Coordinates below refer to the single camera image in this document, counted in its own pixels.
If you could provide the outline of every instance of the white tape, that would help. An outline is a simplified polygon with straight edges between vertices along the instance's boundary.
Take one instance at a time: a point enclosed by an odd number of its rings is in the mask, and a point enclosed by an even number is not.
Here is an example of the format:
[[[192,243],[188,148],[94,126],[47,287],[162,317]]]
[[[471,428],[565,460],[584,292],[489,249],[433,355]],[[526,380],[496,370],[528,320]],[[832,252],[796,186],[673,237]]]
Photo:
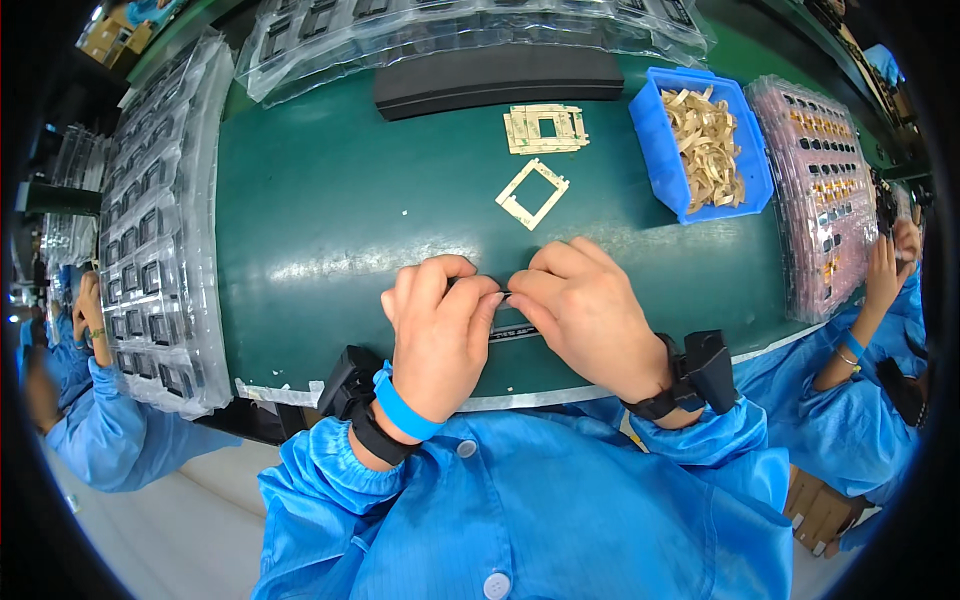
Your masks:
[[[741,363],[751,358],[756,358],[760,354],[772,352],[777,348],[782,348],[787,344],[795,342],[803,336],[809,335],[824,326],[826,323],[816,324],[803,331],[787,336],[781,340],[770,344],[766,348],[737,354],[731,360],[733,364]],[[613,392],[596,385],[587,385],[579,388],[569,388],[567,390],[553,390],[551,392],[532,392],[530,394],[510,394],[506,396],[475,396],[467,398],[467,401],[457,411],[459,413],[472,413],[475,411],[495,411],[507,410],[510,408],[534,408],[537,406],[552,406],[555,404],[567,404],[568,402],[582,402],[584,400],[595,400],[601,397],[613,396]]]
[[[290,404],[292,406],[306,406],[317,408],[317,402],[320,400],[320,394],[324,392],[324,383],[322,381],[310,381],[310,391],[301,392],[300,390],[291,390],[290,384],[286,383],[282,388],[267,388],[257,385],[247,385],[239,377],[233,380],[237,387],[237,395],[253,401],[261,402],[279,402],[280,404]]]

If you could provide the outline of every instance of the blue plastic bin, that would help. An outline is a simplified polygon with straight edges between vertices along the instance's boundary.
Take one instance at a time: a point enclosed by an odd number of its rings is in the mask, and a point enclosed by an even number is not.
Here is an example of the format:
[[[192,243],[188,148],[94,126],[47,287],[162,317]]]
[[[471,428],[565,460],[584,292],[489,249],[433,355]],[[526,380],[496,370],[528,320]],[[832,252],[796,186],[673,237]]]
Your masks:
[[[680,151],[670,129],[660,91],[686,88],[704,92],[708,85],[713,85],[710,101],[726,100],[730,114],[736,117],[733,143],[741,148],[740,156],[735,160],[736,170],[743,176],[746,202],[737,208],[708,204],[688,215],[690,185],[686,181],[684,164],[680,160]],[[652,66],[647,69],[646,85],[630,103],[630,116],[634,120],[636,138],[643,149],[643,160],[647,163],[654,195],[677,213],[677,220],[681,224],[757,214],[770,202],[774,182],[767,166],[766,144],[763,143],[756,116],[747,105],[747,99],[737,82],[716,77],[709,71]]]

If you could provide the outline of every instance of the clear plastic tray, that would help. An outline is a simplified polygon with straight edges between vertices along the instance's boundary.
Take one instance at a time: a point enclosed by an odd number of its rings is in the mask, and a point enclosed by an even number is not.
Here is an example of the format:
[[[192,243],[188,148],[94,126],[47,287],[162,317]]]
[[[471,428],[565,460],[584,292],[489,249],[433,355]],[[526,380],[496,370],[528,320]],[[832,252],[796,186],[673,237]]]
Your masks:
[[[693,0],[268,0],[236,80],[271,106],[360,69],[436,52],[557,44],[694,66],[713,41]]]
[[[847,108],[776,76],[745,89],[778,189],[787,316],[822,323],[863,282],[876,198]]]
[[[125,110],[101,217],[110,347],[134,398],[187,419],[233,398],[220,325],[216,141],[233,75],[220,37],[159,69]]]

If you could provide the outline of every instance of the white floor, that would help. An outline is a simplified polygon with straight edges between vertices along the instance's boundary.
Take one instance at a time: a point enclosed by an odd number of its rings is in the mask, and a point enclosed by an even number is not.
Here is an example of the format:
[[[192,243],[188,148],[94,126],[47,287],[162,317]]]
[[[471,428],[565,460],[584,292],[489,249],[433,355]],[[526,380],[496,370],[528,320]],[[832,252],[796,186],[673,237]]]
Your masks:
[[[256,474],[278,463],[278,448],[244,441],[139,492],[115,494],[83,485],[56,456],[50,466],[87,536],[134,597],[206,600],[250,597],[266,514]],[[855,556],[828,561],[794,541],[791,600],[821,597]]]

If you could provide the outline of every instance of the blue antistatic wrist strap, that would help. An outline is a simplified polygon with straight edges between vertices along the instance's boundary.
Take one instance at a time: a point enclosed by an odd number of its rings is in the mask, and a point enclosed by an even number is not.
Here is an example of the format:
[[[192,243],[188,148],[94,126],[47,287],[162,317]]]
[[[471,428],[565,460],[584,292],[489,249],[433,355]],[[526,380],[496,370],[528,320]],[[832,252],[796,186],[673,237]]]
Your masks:
[[[387,419],[403,433],[418,440],[429,440],[446,421],[435,423],[415,413],[394,389],[390,380],[393,376],[394,368],[389,360],[383,361],[383,369],[373,376],[373,393],[380,403],[380,408],[387,414]]]
[[[847,348],[850,349],[850,352],[853,353],[853,356],[857,360],[860,360],[860,357],[863,356],[863,347],[856,341],[856,338],[853,337],[849,329],[845,329],[844,332],[840,334],[840,341],[847,345]]]

